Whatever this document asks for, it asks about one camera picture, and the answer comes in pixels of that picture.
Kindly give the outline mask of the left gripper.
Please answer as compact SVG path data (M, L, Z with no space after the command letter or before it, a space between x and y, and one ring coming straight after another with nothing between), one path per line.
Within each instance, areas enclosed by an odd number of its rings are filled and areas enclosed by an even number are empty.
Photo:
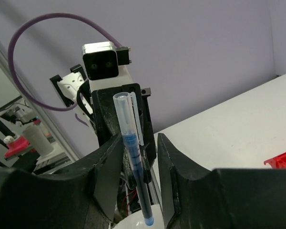
M138 179L145 184L152 181L157 152L149 96L151 89L137 83L92 92L98 142L102 146L112 136L120 135L124 150L122 174L130 189L137 187Z

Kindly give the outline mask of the blue pen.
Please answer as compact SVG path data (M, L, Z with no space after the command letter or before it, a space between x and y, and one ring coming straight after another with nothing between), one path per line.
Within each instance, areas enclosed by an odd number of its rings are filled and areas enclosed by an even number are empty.
M140 201L144 222L147 226L152 226L154 224L154 217L147 184L143 180L143 163L136 134L123 135L123 143L128 153L131 170L136 181L136 191Z

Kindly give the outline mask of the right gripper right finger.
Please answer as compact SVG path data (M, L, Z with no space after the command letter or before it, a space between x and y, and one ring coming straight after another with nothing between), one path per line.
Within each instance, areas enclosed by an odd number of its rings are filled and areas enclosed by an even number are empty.
M286 229L286 169L208 170L157 137L167 229Z

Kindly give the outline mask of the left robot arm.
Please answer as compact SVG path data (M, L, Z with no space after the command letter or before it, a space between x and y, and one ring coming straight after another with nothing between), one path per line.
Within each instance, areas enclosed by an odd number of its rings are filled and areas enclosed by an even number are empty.
M112 209L123 179L139 198L146 218L152 214L148 185L156 158L153 126L148 100L150 89L134 83L127 70L119 66L114 78L105 75L91 81L81 65L64 76L51 78L63 102L73 108L77 118L90 127L101 148L100 161L93 166L89 193L100 209Z

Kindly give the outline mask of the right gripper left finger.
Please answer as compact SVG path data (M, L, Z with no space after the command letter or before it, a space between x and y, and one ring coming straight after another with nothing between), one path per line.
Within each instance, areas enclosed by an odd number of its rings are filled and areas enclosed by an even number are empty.
M0 168L0 229L106 229L113 222L122 136L52 174Z

